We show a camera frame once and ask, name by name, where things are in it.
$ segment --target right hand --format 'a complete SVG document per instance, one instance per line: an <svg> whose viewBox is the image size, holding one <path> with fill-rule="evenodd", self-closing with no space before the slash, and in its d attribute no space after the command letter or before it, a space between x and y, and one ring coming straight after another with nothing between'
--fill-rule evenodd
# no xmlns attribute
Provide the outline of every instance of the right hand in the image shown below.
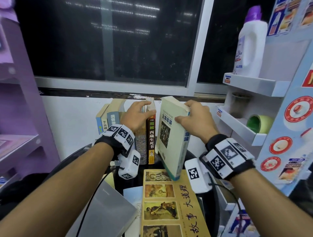
<svg viewBox="0 0 313 237"><path fill-rule="evenodd" d="M190 115L175 117L175 121L206 144L211 137L219 133L209 107L194 100L187 101L185 105L190 107Z"/></svg>

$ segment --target left hand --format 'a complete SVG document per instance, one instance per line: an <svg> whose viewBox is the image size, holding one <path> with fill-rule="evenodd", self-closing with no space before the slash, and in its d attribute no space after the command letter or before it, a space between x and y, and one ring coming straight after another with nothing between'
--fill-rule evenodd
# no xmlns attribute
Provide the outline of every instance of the left hand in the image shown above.
<svg viewBox="0 0 313 237"><path fill-rule="evenodd" d="M156 110L151 110L143 113L142 107L151 104L151 101L136 101L134 102L121 119L121 124L136 132L146 122L147 118L156 114Z"/></svg>

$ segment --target white plastic bottle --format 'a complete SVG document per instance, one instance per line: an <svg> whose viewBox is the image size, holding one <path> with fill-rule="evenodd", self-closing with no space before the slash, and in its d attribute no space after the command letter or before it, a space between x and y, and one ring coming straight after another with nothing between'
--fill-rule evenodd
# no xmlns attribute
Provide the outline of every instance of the white plastic bottle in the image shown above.
<svg viewBox="0 0 313 237"><path fill-rule="evenodd" d="M261 21L261 7L251 7L239 33L233 73L247 77L259 77L267 23Z"/></svg>

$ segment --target tape roll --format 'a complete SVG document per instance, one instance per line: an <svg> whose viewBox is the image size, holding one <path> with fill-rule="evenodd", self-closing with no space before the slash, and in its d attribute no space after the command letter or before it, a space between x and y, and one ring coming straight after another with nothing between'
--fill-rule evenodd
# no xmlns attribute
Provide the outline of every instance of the tape roll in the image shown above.
<svg viewBox="0 0 313 237"><path fill-rule="evenodd" d="M247 121L247 127L255 133L267 134L273 125L274 119L266 115L252 115Z"/></svg>

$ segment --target window frame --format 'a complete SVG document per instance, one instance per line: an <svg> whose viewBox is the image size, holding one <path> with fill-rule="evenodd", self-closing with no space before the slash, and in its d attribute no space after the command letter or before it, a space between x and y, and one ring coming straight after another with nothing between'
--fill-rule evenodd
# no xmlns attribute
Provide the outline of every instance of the window frame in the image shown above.
<svg viewBox="0 0 313 237"><path fill-rule="evenodd" d="M187 86L97 81L75 78L35 77L38 87L77 90L102 90L122 93L152 93L160 95L194 96L195 93L226 94L227 85L197 83L203 49L210 23L214 0L203 0L193 48Z"/></svg>

